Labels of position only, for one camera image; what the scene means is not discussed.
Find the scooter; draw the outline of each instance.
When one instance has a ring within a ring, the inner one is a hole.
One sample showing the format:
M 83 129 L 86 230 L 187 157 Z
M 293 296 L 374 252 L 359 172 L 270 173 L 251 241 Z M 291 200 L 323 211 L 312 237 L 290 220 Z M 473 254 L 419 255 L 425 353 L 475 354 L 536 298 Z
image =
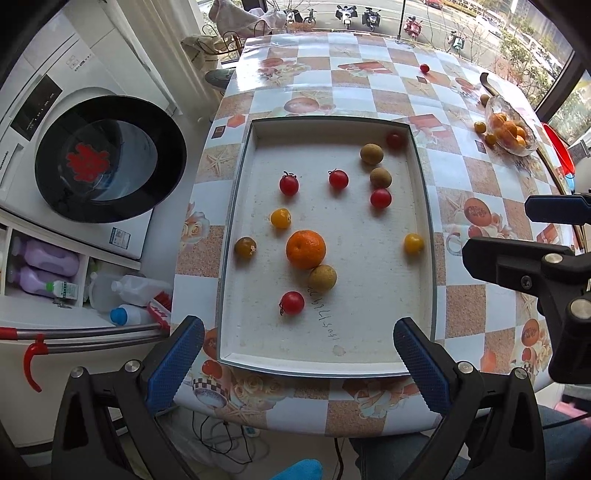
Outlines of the scooter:
M 312 22 L 314 22 L 314 25 L 316 25 L 316 19 L 314 18 L 314 9 L 309 8 L 308 12 L 310 12 L 310 15 L 308 15 L 308 17 L 304 19 L 304 22 L 308 22 L 310 25 L 312 25 Z
M 351 19 L 357 16 L 357 7 L 354 5 L 351 5 L 350 7 L 347 7 L 347 5 L 344 7 L 340 5 L 336 6 L 335 17 L 343 22 L 343 25 L 347 27 L 347 30 L 351 28 Z
M 464 40 L 464 38 L 458 35 L 455 30 L 452 30 L 451 33 L 447 36 L 447 44 L 450 46 L 450 48 L 453 49 L 453 51 L 458 56 L 460 54 L 460 50 L 464 48 L 465 43 L 466 40 Z
M 303 23 L 303 19 L 301 17 L 299 10 L 283 10 L 285 12 L 285 18 L 287 20 L 287 24 L 291 25 L 292 23 Z
M 404 25 L 404 31 L 407 33 L 410 38 L 416 40 L 417 37 L 421 34 L 421 29 L 423 26 L 421 25 L 423 20 L 417 22 L 417 17 L 411 16 L 408 17 L 406 24 Z
M 370 7 L 365 7 L 365 9 L 366 12 L 361 18 L 361 23 L 367 25 L 370 31 L 374 31 L 376 27 L 379 27 L 381 17 L 378 12 L 381 12 L 381 10 L 373 11 Z

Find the table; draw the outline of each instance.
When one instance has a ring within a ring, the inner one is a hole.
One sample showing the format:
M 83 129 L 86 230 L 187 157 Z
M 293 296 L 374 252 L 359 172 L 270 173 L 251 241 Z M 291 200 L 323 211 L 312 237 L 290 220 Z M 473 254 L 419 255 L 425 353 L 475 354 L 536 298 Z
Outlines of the table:
M 418 68 L 427 63 L 431 70 Z M 525 368 L 539 390 L 550 382 L 551 345 L 535 298 L 474 280 L 461 246 L 488 235 L 579 249 L 569 226 L 532 223 L 531 194 L 558 193 L 534 154 L 520 158 L 489 148 L 473 130 L 483 120 L 484 69 L 424 46 L 369 34 L 312 32 L 250 39 L 213 122 L 187 207 L 174 282 L 173 323 L 201 318 L 204 347 L 175 401 L 201 413 L 262 429 L 334 437 L 379 436 L 432 428 L 430 412 L 409 376 L 314 379 L 267 375 L 218 364 L 215 308 L 222 239 L 235 167 L 248 125 L 298 115 L 292 99 L 317 105 L 309 115 L 347 115 L 410 124 L 426 177 L 436 246 L 435 340 L 481 371 Z M 560 181 L 560 163 L 521 91 L 489 75 L 520 111 Z M 485 227 L 469 206 L 491 213 Z

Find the car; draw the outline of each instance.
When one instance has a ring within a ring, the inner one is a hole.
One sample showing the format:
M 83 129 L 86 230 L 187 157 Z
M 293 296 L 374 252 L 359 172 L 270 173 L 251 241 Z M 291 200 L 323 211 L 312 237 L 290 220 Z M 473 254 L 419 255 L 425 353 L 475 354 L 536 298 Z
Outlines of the car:
M 423 0 L 423 3 L 428 7 L 437 8 L 443 10 L 443 2 L 441 0 Z
M 499 38 L 501 38 L 503 36 L 503 34 L 501 33 L 501 29 L 499 27 L 494 26 L 491 22 L 489 22 L 482 15 L 477 15 L 476 16 L 476 22 L 479 25 L 485 27 L 494 36 L 499 37 Z

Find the sticker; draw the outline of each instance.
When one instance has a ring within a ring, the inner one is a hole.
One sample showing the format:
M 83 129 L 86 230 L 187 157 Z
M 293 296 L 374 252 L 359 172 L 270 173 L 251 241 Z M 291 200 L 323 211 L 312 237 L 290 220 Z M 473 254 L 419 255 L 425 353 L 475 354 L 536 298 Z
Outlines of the sticker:
M 220 138 L 223 135 L 224 130 L 226 129 L 226 125 L 222 125 L 221 127 L 216 127 L 213 131 L 212 138 Z
M 76 152 L 66 154 L 67 166 L 74 172 L 76 181 L 93 183 L 111 166 L 109 152 L 106 150 L 97 152 L 92 145 L 84 145 L 80 142 L 76 145 Z
M 484 143 L 482 143 L 479 140 L 474 140 L 474 142 L 476 143 L 476 148 L 478 149 L 478 151 L 480 153 L 486 153 L 486 148 L 484 146 Z
M 113 227 L 113 229 L 111 230 L 111 240 L 109 240 L 109 243 L 116 247 L 120 247 L 127 250 L 127 247 L 129 246 L 130 237 L 131 235 L 129 233 Z

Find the washing machine door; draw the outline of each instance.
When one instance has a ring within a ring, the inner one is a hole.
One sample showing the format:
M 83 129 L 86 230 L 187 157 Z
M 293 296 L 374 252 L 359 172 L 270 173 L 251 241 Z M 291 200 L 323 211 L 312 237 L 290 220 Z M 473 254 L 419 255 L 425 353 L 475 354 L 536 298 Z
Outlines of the washing machine door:
M 141 215 L 176 187 L 186 164 L 183 134 L 153 103 L 101 96 L 78 103 L 47 129 L 35 180 L 58 214 L 84 223 Z

